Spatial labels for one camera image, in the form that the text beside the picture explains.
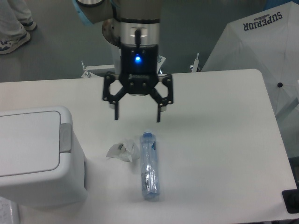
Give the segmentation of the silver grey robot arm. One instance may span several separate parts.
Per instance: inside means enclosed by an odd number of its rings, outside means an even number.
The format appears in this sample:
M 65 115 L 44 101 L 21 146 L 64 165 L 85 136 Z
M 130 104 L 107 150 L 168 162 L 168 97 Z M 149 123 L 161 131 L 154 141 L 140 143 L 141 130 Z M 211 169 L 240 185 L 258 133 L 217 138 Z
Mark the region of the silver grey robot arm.
M 159 75 L 158 46 L 162 1 L 75 0 L 86 24 L 111 21 L 112 44 L 120 49 L 120 71 L 104 75 L 102 99 L 119 118 L 119 101 L 126 94 L 150 95 L 157 103 L 157 121 L 174 102 L 172 74 Z

